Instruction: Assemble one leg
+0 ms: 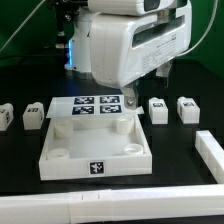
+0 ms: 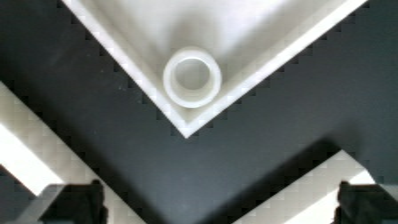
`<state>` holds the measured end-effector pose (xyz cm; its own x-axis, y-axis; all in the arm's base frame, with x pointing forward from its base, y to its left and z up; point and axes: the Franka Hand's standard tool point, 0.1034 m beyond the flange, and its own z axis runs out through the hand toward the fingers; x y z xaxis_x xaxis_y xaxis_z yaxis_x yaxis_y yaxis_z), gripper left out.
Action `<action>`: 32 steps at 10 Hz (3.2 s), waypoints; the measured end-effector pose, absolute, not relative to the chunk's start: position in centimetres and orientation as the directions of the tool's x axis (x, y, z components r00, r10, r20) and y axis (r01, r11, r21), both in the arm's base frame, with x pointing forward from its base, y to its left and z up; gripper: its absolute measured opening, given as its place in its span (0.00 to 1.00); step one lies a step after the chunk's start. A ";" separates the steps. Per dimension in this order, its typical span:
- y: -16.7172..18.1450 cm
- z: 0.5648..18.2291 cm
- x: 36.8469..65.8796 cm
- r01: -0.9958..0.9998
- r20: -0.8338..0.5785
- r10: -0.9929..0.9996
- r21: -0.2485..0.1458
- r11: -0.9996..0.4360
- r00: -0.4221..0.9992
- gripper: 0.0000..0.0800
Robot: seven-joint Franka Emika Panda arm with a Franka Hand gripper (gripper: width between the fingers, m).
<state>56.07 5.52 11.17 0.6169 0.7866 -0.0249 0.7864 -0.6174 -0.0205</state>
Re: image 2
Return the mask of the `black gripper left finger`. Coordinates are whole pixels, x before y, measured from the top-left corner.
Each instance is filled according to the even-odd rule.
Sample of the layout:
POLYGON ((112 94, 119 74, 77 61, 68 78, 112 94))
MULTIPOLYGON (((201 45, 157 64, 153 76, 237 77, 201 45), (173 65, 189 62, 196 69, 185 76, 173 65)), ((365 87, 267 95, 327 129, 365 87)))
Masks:
POLYGON ((40 221, 43 224, 107 224, 105 189, 98 180, 64 186, 40 221))

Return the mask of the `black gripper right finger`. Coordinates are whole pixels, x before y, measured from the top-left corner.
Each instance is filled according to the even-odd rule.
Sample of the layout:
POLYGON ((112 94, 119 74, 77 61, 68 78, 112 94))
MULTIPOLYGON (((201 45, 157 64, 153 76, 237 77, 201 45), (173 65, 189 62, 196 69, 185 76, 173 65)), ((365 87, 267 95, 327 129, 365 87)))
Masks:
POLYGON ((398 185, 340 183, 333 224, 398 224, 398 185))

